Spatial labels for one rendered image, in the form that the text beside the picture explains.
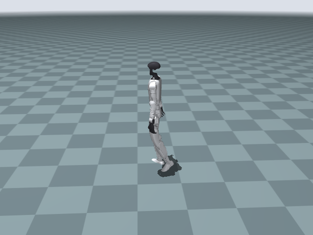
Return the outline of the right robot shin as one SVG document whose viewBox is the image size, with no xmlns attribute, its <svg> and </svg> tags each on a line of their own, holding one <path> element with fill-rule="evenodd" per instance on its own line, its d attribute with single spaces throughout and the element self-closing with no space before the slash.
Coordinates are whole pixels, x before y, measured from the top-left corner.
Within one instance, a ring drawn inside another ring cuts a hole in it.
<svg viewBox="0 0 313 235">
<path fill-rule="evenodd" d="M 161 135 L 160 135 L 161 137 Z M 155 148 L 155 145 L 154 145 L 154 148 Z M 156 155 L 157 155 L 157 161 L 160 162 L 160 160 L 162 160 L 162 157 L 159 155 L 159 153 L 157 152 L 156 148 L 155 148 L 155 151 L 156 151 Z"/>
</svg>

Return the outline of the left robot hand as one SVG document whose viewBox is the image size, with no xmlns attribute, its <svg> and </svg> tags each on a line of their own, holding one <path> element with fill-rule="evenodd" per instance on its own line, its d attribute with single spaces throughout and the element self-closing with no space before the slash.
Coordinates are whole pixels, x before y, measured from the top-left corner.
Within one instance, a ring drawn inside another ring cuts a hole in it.
<svg viewBox="0 0 313 235">
<path fill-rule="evenodd" d="M 149 126 L 148 126 L 148 129 L 149 129 L 149 131 L 151 132 L 151 133 L 153 133 L 153 134 L 156 134 L 155 133 L 155 128 L 154 128 L 154 123 L 155 123 L 155 120 L 153 119 L 152 120 L 152 123 L 151 122 L 149 122 Z"/>
</svg>

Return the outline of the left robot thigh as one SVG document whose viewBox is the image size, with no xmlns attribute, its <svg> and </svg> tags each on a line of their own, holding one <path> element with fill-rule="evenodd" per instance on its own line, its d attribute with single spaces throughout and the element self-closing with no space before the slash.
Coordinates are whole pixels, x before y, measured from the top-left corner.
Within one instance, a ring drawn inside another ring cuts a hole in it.
<svg viewBox="0 0 313 235">
<path fill-rule="evenodd" d="M 151 132 L 149 133 L 150 133 L 150 137 L 151 137 L 153 144 L 155 145 L 155 147 L 159 148 L 158 146 L 161 140 L 159 140 L 159 130 L 158 130 L 158 126 L 156 126 L 157 124 L 159 124 L 159 117 L 157 114 L 155 114 L 155 116 L 156 117 L 155 117 L 155 123 L 154 123 L 154 128 L 155 128 L 154 130 L 156 134 L 153 134 Z"/>
</svg>

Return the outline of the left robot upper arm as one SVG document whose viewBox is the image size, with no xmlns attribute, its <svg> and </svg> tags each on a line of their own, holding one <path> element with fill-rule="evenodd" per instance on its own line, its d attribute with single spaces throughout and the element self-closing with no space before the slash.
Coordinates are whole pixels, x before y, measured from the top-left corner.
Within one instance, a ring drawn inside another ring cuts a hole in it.
<svg viewBox="0 0 313 235">
<path fill-rule="evenodd" d="M 152 100 L 149 102 L 149 105 L 152 101 L 154 101 L 156 104 L 157 104 L 157 85 L 156 85 L 156 82 L 151 82 L 150 85 L 149 85 L 149 90 L 150 90 L 150 95 L 151 95 L 151 98 Z"/>
</svg>

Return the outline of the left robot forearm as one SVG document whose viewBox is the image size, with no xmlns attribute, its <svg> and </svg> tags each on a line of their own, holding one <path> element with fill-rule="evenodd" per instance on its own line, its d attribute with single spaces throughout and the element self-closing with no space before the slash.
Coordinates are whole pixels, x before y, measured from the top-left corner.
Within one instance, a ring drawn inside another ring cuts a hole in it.
<svg viewBox="0 0 313 235">
<path fill-rule="evenodd" d="M 149 118 L 149 122 L 152 123 L 152 120 L 155 119 L 155 114 L 156 114 L 156 103 L 154 101 L 152 101 L 150 103 L 151 107 L 150 107 L 150 118 Z"/>
</svg>

